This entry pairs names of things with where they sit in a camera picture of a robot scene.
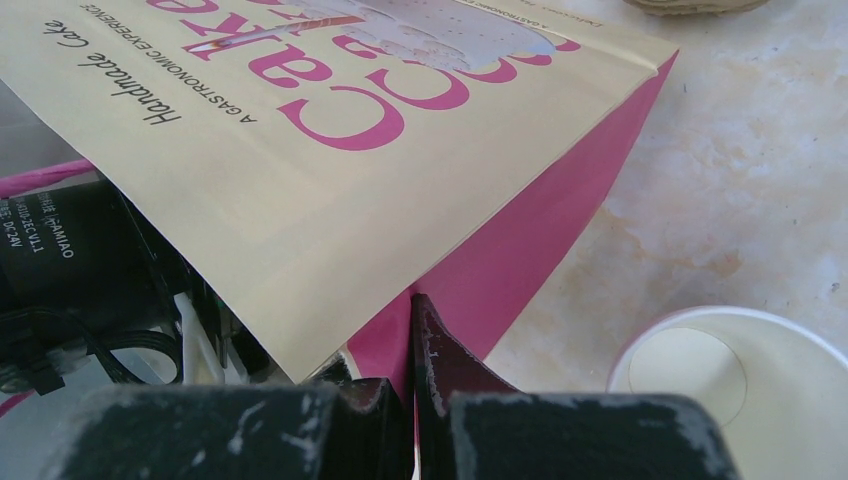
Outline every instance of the white countertop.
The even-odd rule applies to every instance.
[[[557,4],[681,54],[609,198],[486,363],[524,390],[602,390],[632,335],[704,304],[848,353],[848,2],[688,18]]]

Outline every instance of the paper cup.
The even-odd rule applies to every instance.
[[[607,390],[698,401],[745,480],[848,478],[848,359],[784,318],[673,313],[625,347]]]

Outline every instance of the paper bag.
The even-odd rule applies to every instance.
[[[479,306],[527,255],[503,330],[675,53],[527,0],[30,0],[0,5],[0,36],[3,81],[295,381],[409,285],[465,285]],[[513,266],[480,269],[492,258]]]

